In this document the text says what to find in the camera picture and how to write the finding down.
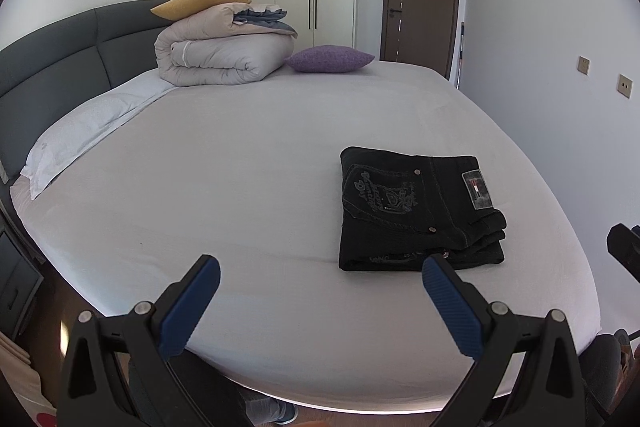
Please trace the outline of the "purple pillow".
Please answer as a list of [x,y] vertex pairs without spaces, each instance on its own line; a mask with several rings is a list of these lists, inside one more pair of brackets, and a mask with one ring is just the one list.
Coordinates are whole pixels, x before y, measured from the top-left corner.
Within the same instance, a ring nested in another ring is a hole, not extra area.
[[324,72],[343,74],[355,72],[374,61],[372,54],[358,51],[349,46],[315,46],[290,56],[285,64],[295,72]]

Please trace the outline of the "far wall socket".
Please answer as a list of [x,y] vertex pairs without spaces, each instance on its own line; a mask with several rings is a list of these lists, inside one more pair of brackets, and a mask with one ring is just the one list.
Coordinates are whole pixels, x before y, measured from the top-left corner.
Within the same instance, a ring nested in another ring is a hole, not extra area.
[[590,69],[590,60],[587,57],[580,56],[578,57],[577,70],[582,75],[588,76]]

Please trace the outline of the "wall socket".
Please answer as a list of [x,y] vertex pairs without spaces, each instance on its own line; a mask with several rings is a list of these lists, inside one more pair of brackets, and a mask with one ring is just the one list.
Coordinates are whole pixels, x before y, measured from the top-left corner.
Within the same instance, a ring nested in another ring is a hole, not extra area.
[[623,74],[618,75],[616,90],[619,94],[623,95],[625,98],[631,98],[632,95],[632,86],[634,83],[628,77]]
[[577,70],[582,75],[588,76],[590,69],[590,60],[587,57],[580,56],[578,57]]

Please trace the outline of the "folded blue clothes stack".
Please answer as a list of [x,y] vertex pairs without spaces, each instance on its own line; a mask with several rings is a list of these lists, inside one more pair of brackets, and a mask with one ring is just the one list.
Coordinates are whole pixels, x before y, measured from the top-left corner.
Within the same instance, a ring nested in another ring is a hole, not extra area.
[[288,11],[277,5],[249,6],[233,15],[236,26],[257,26],[270,32],[297,37],[297,31],[285,21]]

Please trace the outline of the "grey sneaker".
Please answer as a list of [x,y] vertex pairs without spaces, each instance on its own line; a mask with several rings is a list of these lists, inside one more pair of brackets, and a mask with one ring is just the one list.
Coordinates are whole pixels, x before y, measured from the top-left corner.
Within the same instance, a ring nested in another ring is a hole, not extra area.
[[296,421],[298,408],[295,404],[274,399],[269,395],[247,388],[240,389],[245,414],[255,425],[274,424],[285,426]]

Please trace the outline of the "dark grey headboard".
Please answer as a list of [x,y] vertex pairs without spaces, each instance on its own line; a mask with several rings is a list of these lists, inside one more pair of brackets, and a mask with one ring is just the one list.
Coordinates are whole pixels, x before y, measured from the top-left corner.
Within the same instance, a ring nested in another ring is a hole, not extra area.
[[163,0],[100,6],[63,18],[1,51],[1,176],[8,182],[51,124],[156,66],[154,42],[169,25]]

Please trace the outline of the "yellow pillow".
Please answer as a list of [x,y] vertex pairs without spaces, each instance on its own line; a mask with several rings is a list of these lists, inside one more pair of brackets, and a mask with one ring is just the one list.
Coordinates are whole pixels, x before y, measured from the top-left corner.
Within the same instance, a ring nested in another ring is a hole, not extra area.
[[169,0],[151,9],[151,13],[163,20],[176,22],[215,5],[227,3],[249,4],[252,0]]

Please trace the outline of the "near wall socket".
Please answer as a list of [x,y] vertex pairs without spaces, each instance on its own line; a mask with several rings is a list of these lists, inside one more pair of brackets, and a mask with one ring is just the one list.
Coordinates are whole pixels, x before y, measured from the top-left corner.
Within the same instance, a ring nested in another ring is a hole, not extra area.
[[623,74],[618,75],[616,90],[619,94],[623,95],[625,98],[631,98],[632,95],[632,86],[634,83],[628,77]]

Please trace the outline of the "black jeans pants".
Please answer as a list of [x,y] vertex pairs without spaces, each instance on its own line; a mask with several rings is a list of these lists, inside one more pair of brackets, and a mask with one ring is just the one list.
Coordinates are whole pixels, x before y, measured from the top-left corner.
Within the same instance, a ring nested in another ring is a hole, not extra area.
[[433,255],[456,270],[504,261],[506,217],[475,157],[350,146],[340,159],[341,270],[419,272]]

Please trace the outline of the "dark bedside cabinet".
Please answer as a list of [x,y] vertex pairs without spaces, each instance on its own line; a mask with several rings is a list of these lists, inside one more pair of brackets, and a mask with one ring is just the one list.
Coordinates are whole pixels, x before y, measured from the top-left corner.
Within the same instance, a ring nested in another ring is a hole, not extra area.
[[43,277],[6,227],[0,244],[0,327],[3,335],[15,339]]

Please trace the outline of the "folded beige duvet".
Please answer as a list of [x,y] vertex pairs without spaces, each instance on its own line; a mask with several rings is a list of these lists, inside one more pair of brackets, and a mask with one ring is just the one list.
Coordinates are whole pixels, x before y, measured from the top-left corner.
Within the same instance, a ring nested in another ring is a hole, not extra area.
[[212,6],[165,28],[154,48],[160,78],[177,87],[257,82],[293,54],[296,38],[257,26],[236,26],[233,15],[249,6]]

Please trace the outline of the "white flat pillow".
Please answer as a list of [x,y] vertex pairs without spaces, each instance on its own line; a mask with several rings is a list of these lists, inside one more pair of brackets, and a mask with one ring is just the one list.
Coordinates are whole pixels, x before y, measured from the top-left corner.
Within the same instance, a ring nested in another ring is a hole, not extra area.
[[158,69],[152,69],[90,98],[55,121],[37,139],[21,170],[29,181],[30,198],[35,200],[76,159],[175,89],[160,78]]

